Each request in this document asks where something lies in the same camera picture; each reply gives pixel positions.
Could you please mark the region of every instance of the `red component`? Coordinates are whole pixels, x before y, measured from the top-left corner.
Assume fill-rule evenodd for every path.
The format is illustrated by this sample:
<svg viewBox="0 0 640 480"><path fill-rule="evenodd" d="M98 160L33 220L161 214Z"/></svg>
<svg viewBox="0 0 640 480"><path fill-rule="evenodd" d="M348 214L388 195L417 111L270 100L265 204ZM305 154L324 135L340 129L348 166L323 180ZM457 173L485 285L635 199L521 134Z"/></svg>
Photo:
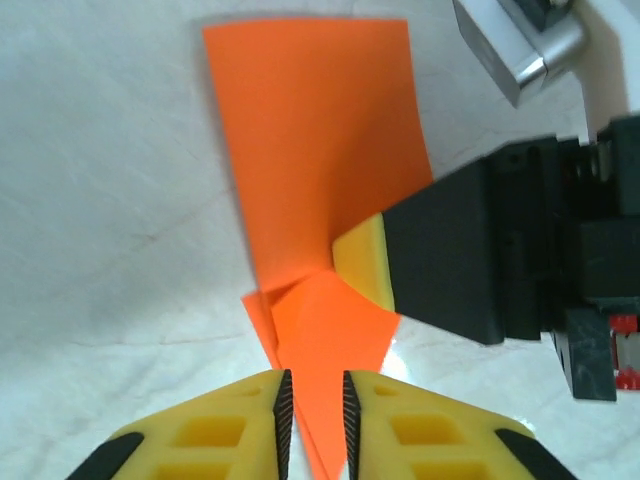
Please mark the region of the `red component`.
<svg viewBox="0 0 640 480"><path fill-rule="evenodd" d="M616 375L618 390L640 390L640 372L632 369L621 370Z"/></svg>
<svg viewBox="0 0 640 480"><path fill-rule="evenodd" d="M637 315L612 315L609 317L609 325L611 325L611 330L616 333L625 335L637 333L638 317Z"/></svg>

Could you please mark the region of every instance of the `orange paper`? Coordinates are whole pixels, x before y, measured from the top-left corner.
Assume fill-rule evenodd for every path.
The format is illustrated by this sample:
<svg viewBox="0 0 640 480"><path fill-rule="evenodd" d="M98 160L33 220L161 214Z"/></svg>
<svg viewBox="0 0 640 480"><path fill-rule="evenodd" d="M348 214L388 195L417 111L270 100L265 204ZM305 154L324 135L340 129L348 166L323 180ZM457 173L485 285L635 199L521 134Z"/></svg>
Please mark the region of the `orange paper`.
<svg viewBox="0 0 640 480"><path fill-rule="evenodd" d="M401 20L205 29L260 289L332 267L331 242L431 178Z"/></svg>
<svg viewBox="0 0 640 480"><path fill-rule="evenodd" d="M291 368L314 478L346 456L342 372L378 370L399 317L331 270L331 243L431 182L400 20L282 19L204 30L259 292L245 306Z"/></svg>

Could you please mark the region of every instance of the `white marble countertop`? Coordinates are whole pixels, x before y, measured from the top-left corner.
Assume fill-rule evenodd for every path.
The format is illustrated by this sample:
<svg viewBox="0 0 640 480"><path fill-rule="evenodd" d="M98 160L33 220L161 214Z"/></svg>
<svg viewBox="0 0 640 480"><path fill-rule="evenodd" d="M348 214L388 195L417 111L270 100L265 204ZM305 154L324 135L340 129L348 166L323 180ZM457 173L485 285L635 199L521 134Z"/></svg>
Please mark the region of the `white marble countertop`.
<svg viewBox="0 0 640 480"><path fill-rule="evenodd" d="M409 19L437 176L585 132L569 77L513 110L450 0L3 1L2 479L63 479L118 427L269 367L200 27L278 13ZM546 339L485 348L403 320L385 373L526 423L581 479L640 475L640 396L574 401ZM310 478L297 436L290 478Z"/></svg>

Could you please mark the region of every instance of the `square hole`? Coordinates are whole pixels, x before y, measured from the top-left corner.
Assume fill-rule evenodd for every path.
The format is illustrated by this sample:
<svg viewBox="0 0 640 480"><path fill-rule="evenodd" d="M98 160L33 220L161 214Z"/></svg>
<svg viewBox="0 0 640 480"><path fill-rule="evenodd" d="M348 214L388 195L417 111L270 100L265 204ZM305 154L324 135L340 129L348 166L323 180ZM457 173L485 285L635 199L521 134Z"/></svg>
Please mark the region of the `square hole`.
<svg viewBox="0 0 640 480"><path fill-rule="evenodd" d="M420 463L412 465L416 480L490 480L482 463L459 461L456 463Z"/></svg>
<svg viewBox="0 0 640 480"><path fill-rule="evenodd" d="M401 445L451 445L464 438L444 415L396 415L391 426Z"/></svg>
<svg viewBox="0 0 640 480"><path fill-rule="evenodd" d="M229 464L176 464L160 465L153 480L224 480Z"/></svg>
<svg viewBox="0 0 640 480"><path fill-rule="evenodd" d="M198 417L189 420L173 445L176 447L235 447L246 425L244 417Z"/></svg>

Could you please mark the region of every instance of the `yellow gripper pad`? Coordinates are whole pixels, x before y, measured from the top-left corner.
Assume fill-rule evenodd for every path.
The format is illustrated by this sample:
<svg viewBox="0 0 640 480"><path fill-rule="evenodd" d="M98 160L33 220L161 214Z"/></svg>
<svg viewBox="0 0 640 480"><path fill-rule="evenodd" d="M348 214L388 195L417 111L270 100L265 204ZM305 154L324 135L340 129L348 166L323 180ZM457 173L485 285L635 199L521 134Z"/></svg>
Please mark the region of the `yellow gripper pad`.
<svg viewBox="0 0 640 480"><path fill-rule="evenodd" d="M282 480L293 420L289 370L272 370L139 420L67 480Z"/></svg>
<svg viewBox="0 0 640 480"><path fill-rule="evenodd" d="M575 480L520 423L377 373L347 371L351 480Z"/></svg>

